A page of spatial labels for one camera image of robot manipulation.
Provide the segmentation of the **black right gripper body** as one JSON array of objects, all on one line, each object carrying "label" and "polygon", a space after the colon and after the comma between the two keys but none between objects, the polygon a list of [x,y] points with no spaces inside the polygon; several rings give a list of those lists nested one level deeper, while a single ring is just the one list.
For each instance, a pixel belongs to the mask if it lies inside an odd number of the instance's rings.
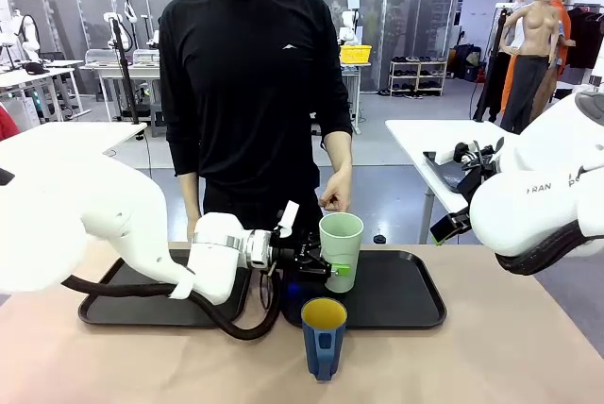
[{"label": "black right gripper body", "polygon": [[453,234],[463,234],[472,229],[469,209],[448,214]]}]

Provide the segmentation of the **person's left hand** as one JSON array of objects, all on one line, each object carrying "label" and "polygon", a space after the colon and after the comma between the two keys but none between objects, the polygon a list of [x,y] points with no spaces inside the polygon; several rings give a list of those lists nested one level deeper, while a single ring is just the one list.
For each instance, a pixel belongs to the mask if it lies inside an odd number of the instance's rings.
[{"label": "person's left hand", "polygon": [[348,212],[351,201],[352,168],[345,167],[333,174],[319,198],[326,211]]}]

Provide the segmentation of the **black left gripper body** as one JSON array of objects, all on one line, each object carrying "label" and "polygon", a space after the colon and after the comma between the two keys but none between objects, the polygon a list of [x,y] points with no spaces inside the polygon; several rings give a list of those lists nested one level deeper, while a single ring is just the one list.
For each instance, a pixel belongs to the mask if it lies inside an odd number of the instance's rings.
[{"label": "black left gripper body", "polygon": [[310,232],[302,239],[278,239],[277,269],[302,281],[326,282],[331,277],[331,264],[321,256],[319,234]]}]

